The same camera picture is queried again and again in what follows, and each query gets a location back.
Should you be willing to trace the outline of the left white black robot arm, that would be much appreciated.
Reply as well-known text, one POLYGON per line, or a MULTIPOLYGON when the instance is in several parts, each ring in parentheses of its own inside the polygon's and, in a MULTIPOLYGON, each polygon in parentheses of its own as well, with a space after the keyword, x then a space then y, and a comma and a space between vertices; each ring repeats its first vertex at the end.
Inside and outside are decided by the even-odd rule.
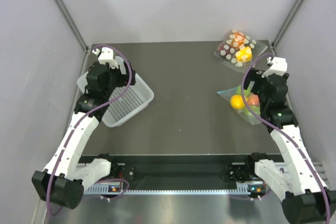
POLYGON ((126 73, 98 61, 89 68, 85 92, 76 103, 61 144, 43 171, 33 173, 32 183, 39 198, 46 202, 48 211, 51 204, 74 209, 90 186, 102 178, 117 178, 116 160, 107 154, 98 155, 87 167, 78 169, 77 165, 88 139, 113 102, 110 98, 113 91, 116 88, 127 90, 135 84, 135 71, 127 60, 123 64, 126 73))

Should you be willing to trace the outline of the clear blue zip top bag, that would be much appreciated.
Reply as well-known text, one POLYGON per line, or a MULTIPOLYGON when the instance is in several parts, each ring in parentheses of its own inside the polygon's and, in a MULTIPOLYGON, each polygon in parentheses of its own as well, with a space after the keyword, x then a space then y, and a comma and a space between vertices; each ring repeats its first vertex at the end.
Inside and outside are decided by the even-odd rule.
MULTIPOLYGON (((243 102, 243 96, 241 95, 241 85, 237 87, 218 91, 218 95, 224 98, 229 102, 232 109, 241 116, 245 121, 250 123, 251 125, 258 125, 261 122, 246 108, 243 102)), ((259 96, 252 93, 251 88, 244 89, 245 100, 250 107, 250 109, 260 116, 260 101, 259 96)))

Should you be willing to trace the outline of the green fake pear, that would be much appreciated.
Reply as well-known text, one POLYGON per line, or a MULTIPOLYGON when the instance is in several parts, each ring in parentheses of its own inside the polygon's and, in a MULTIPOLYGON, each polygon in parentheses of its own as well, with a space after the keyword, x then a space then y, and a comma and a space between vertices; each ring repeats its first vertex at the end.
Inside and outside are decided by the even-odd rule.
POLYGON ((242 90, 241 88, 242 88, 241 85, 239 85, 239 86, 237 87, 237 89, 236 89, 236 94, 241 95, 242 93, 244 93, 244 96, 245 96, 245 97, 250 96, 250 94, 251 94, 251 90, 250 90, 250 89, 244 89, 243 91, 241 91, 241 90, 242 90))

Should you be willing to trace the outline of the yellow fake lemon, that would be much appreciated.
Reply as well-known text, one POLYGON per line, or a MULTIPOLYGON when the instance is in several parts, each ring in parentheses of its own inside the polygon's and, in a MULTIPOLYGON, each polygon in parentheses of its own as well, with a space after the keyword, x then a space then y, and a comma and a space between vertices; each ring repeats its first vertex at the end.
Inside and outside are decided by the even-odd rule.
POLYGON ((239 94, 235 94, 230 99, 230 105, 235 110, 242 110, 245 107, 243 97, 239 94))

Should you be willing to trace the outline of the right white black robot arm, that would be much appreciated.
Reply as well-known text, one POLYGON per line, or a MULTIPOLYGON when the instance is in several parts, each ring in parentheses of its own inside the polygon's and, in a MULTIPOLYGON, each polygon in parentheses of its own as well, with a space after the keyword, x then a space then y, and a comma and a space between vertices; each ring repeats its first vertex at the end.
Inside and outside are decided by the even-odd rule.
POLYGON ((258 113, 244 100, 246 109, 267 127, 289 176, 264 154, 251 155, 252 162, 245 166, 245 174, 252 180, 261 178, 269 185, 279 198, 289 223, 330 223, 335 213, 335 191, 328 188, 313 166, 298 121, 287 106, 288 77, 286 72, 256 69, 248 70, 243 77, 242 86, 251 86, 251 92, 259 100, 258 113))

